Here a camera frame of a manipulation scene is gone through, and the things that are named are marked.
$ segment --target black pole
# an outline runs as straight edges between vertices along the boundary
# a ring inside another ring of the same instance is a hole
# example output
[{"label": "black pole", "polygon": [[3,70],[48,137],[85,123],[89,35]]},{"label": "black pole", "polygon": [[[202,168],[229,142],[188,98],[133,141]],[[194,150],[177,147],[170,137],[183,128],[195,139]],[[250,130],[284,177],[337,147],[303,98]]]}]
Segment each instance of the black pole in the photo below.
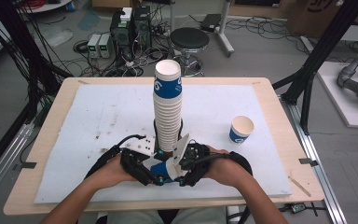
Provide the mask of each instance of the black pole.
[{"label": "black pole", "polygon": [[312,81],[328,55],[348,31],[357,15],[358,0],[346,0],[301,69],[290,77],[272,85],[274,89],[278,89],[291,82],[292,84],[287,92],[282,95],[282,99],[292,105],[296,104],[298,97],[304,92],[300,125],[305,134],[309,134],[308,118]]}]

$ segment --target blue and white paper cup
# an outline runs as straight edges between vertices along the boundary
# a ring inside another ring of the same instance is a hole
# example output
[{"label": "blue and white paper cup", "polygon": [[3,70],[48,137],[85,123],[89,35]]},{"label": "blue and white paper cup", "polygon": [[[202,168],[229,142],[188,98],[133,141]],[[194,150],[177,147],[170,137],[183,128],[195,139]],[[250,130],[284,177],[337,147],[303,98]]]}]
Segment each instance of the blue and white paper cup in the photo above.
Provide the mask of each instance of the blue and white paper cup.
[{"label": "blue and white paper cup", "polygon": [[255,125],[245,116],[237,116],[231,122],[229,140],[234,144],[242,144],[252,133]]},{"label": "blue and white paper cup", "polygon": [[174,99],[182,94],[181,68],[174,60],[156,64],[154,93],[162,99]]}]

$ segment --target black stool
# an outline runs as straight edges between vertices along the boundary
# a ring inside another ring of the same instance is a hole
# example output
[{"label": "black stool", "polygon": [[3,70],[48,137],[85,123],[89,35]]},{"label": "black stool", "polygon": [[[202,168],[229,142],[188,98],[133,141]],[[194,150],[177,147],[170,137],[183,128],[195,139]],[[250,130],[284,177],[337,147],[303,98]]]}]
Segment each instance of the black stool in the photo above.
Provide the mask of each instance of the black stool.
[{"label": "black stool", "polygon": [[209,36],[196,28],[179,28],[170,35],[171,45],[180,51],[182,55],[174,57],[182,68],[183,77],[193,77],[203,75],[202,60],[190,55],[190,53],[200,52],[208,46]]}]

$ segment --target wooden board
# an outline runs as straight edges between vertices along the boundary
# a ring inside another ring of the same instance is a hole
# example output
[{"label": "wooden board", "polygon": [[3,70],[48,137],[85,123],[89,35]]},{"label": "wooden board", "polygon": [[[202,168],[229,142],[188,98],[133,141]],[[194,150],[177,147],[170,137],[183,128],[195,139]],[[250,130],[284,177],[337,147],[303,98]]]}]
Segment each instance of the wooden board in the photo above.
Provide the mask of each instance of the wooden board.
[{"label": "wooden board", "polygon": [[[34,198],[42,181],[48,155],[58,139],[60,128],[75,99],[79,86],[84,84],[145,85],[153,83],[152,77],[71,77],[67,78],[54,100],[48,116],[37,136],[27,161],[37,162],[34,169],[23,169],[4,207],[6,215],[31,215],[50,212],[56,203],[35,204]],[[271,198],[275,203],[313,202],[324,198],[324,192],[309,165],[298,159],[306,155],[286,117],[281,103],[268,79],[262,77],[203,77],[182,78],[191,85],[252,85],[281,158],[285,172],[290,176],[293,194]],[[85,209],[91,211],[124,211],[140,209],[171,209],[244,204],[244,199],[189,199],[155,202],[90,203]]]}]

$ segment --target person's right hand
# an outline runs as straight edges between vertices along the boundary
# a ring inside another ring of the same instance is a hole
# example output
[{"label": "person's right hand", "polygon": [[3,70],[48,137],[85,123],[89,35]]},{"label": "person's right hand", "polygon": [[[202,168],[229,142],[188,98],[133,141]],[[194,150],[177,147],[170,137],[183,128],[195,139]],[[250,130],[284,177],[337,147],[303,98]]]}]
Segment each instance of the person's right hand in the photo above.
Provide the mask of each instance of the person's right hand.
[{"label": "person's right hand", "polygon": [[[213,147],[209,147],[211,153],[227,153],[227,150],[221,149],[217,150]],[[214,179],[220,184],[231,186],[236,188],[241,180],[244,178],[250,177],[249,173],[243,169],[239,164],[235,161],[218,158],[212,160],[211,167],[209,168],[208,173],[205,174],[204,177]]]}]

